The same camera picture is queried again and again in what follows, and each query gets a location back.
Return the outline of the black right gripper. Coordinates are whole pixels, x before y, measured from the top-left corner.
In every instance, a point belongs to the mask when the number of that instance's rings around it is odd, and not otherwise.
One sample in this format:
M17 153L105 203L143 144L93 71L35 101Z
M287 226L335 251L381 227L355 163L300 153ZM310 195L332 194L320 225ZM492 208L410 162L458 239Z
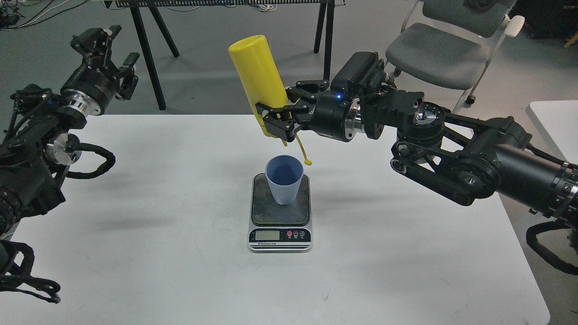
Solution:
M330 86L327 79L300 80L285 88L292 105L272 108L256 103L266 131L286 142L293 142L297 132L312 130L320 136L349 142L360 132L356 119L359 101L348 101L344 95L322 93Z

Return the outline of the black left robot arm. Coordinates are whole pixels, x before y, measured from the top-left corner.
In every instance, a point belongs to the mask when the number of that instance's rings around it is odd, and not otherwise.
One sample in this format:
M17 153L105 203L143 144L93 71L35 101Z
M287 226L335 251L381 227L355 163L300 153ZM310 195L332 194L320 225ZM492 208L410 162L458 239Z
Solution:
M70 133L87 124L88 116L103 115L113 99L130 100L138 76L138 53L121 67L111 60L112 43L120 25L90 28L71 40L81 65L60 91L29 84L11 95L13 114L0 147L1 290L18 292L22 284L32 295L60 302L60 285L31 275L34 252L29 245L6 239L27 217L47 214L65 201L66 178L93 179L116 162L112 152L83 143Z

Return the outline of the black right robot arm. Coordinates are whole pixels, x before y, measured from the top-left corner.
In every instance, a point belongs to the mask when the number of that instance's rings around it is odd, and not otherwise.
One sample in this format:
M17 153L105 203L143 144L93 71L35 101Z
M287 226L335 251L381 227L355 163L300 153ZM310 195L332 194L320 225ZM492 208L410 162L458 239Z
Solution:
M556 269L577 274L537 240L569 230L577 249L577 165L535 148L513 117L473 119L425 102L422 92L398 90L378 53L366 51L354 53L332 82L300 81L286 94L289 105L256 103L269 134L291 142L311 130L349 142L358 132L378 139L394 127L394 171L459 205L500 193L551 218L528 228L527 245Z

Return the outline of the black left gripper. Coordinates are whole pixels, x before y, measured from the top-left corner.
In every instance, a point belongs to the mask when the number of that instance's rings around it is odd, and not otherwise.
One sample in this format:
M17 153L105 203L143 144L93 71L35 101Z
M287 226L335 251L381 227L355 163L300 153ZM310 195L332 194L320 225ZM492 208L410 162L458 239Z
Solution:
M121 68L112 64L112 41L121 29L121 25L89 28L72 37L70 45L82 56L82 65L65 82L61 95L70 102L68 107L85 117L105 113L114 97L130 100L138 84L135 64L139 53L128 54Z

